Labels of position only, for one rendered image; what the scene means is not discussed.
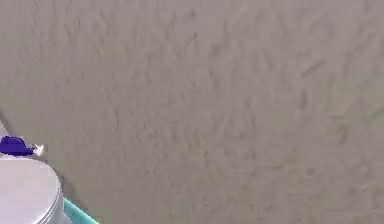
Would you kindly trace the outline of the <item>teal bath mat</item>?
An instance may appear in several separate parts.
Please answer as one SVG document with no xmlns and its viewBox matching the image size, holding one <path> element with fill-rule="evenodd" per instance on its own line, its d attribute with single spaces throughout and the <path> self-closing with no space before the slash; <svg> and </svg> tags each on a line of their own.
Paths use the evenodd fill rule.
<svg viewBox="0 0 384 224">
<path fill-rule="evenodd" d="M 69 217 L 73 224 L 99 224 L 94 218 L 67 198 L 64 199 L 64 213 Z"/>
</svg>

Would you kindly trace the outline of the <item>blue spray bottle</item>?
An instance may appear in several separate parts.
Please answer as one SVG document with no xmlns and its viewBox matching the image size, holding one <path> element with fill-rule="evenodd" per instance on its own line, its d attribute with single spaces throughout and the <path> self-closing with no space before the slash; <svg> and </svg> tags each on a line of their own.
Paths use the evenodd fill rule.
<svg viewBox="0 0 384 224">
<path fill-rule="evenodd" d="M 44 151 L 43 145 L 27 146 L 20 137 L 3 136 L 0 139 L 0 153 L 12 156 L 41 156 Z"/>
</svg>

